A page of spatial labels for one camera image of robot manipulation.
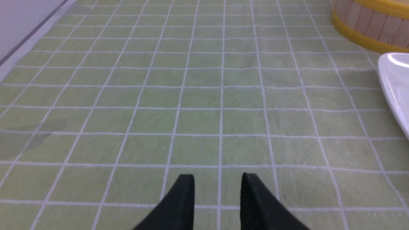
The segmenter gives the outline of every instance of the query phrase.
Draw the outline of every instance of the white wall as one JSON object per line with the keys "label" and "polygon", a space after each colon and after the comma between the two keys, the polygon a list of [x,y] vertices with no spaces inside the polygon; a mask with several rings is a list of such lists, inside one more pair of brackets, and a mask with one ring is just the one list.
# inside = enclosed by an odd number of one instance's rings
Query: white wall
{"label": "white wall", "polygon": [[0,0],[0,60],[63,0]]}

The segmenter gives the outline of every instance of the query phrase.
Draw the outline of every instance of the yellow rim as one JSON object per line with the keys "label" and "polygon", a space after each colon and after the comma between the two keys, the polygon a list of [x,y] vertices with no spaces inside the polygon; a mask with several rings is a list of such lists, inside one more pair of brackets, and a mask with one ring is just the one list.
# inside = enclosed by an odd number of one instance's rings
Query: yellow rim
{"label": "yellow rim", "polygon": [[346,26],[335,14],[333,10],[332,16],[332,23],[334,27],[341,33],[344,37],[348,38],[352,42],[365,47],[369,50],[378,52],[378,53],[388,53],[388,52],[401,52],[401,53],[409,53],[409,49],[402,48],[394,45],[385,44],[371,38],[365,37],[362,34],[352,30],[348,26]]}
{"label": "yellow rim", "polygon": [[409,5],[403,3],[390,0],[355,0],[355,2],[380,13],[409,19]]}

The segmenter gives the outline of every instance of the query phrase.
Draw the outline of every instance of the bathroom floor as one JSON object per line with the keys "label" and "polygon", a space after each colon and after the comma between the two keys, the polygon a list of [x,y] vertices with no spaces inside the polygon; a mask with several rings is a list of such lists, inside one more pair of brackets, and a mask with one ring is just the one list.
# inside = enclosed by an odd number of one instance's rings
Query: bathroom floor
{"label": "bathroom floor", "polygon": [[182,173],[195,230],[254,172],[313,230],[409,226],[409,142],[328,0],[78,0],[0,84],[0,226],[125,230]]}

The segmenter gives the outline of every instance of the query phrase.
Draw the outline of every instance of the wooden tub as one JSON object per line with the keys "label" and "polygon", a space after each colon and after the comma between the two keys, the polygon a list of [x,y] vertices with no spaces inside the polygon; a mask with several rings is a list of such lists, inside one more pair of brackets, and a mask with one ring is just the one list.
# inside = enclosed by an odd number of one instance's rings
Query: wooden tub
{"label": "wooden tub", "polygon": [[332,22],[369,50],[409,53],[409,0],[335,0]]}

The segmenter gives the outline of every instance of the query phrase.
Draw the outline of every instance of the white basin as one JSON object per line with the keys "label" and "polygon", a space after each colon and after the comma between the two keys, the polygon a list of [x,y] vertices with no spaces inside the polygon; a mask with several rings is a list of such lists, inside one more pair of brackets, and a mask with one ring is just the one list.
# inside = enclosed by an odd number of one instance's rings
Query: white basin
{"label": "white basin", "polygon": [[378,76],[389,107],[409,139],[409,54],[383,54]]}

